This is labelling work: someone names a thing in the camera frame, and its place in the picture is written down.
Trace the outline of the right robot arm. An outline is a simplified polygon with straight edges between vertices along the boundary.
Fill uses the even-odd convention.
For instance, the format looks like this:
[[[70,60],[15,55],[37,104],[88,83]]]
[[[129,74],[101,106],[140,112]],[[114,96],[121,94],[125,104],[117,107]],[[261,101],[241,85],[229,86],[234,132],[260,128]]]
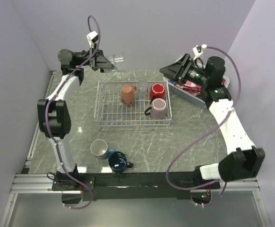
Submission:
[[[199,68],[189,54],[160,69],[169,80],[184,85],[191,81],[201,87],[202,100],[218,125],[201,139],[220,130],[227,148],[227,156],[219,163],[197,166],[193,184],[187,190],[202,189],[219,181],[231,182],[257,176],[265,158],[262,148],[256,147],[245,132],[234,109],[228,89],[222,84],[225,73],[224,59],[213,56],[204,68]]]

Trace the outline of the red mug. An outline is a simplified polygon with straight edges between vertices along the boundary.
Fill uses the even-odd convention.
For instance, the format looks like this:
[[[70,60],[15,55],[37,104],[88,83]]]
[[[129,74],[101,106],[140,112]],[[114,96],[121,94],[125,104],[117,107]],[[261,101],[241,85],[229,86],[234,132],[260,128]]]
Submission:
[[[150,88],[150,100],[154,100],[156,98],[165,98],[166,88],[161,83],[155,83]]]

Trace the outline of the mauve purple mug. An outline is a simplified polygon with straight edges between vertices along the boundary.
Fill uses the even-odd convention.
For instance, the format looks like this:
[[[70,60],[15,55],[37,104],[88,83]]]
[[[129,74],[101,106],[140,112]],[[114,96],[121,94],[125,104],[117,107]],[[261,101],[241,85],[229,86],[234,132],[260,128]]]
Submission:
[[[167,103],[164,99],[155,98],[151,105],[144,111],[146,116],[150,116],[155,120],[161,120],[167,113]]]

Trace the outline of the salmon pink mug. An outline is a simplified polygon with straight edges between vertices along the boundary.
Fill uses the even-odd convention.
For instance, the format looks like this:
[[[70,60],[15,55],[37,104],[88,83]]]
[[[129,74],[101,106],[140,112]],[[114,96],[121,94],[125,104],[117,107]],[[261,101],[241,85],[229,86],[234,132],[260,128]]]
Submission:
[[[125,85],[121,91],[121,103],[127,106],[132,106],[134,103],[134,93],[136,86]]]

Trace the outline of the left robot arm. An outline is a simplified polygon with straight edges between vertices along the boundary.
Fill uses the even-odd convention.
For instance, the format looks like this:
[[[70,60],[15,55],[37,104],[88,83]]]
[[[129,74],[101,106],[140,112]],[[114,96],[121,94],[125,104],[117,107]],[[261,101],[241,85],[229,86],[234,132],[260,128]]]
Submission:
[[[56,89],[45,99],[37,102],[39,129],[49,139],[57,161],[56,183],[75,190],[83,186],[77,164],[70,151],[68,134],[71,118],[67,101],[84,80],[84,66],[94,71],[104,72],[114,69],[114,64],[104,56],[102,50],[90,48],[88,51],[73,52],[62,49],[58,53],[61,63],[62,79]]]

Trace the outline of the small clear glass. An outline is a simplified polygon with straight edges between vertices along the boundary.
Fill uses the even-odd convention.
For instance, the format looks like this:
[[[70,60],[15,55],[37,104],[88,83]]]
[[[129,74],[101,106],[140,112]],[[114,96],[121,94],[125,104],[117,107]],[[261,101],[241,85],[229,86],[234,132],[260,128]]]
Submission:
[[[111,56],[106,56],[106,58],[114,65],[113,69],[105,69],[105,73],[110,72],[123,72],[125,70],[124,66],[124,54],[123,53],[117,53],[113,54]]]

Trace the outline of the clear plastic cup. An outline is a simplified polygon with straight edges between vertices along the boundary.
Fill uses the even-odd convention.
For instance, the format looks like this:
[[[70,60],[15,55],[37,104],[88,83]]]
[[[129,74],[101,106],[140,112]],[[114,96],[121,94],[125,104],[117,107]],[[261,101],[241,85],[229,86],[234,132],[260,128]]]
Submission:
[[[138,94],[140,96],[147,96],[149,94],[149,92],[148,92],[149,88],[148,88],[148,82],[147,81],[140,81],[138,83],[137,88],[138,88]]]

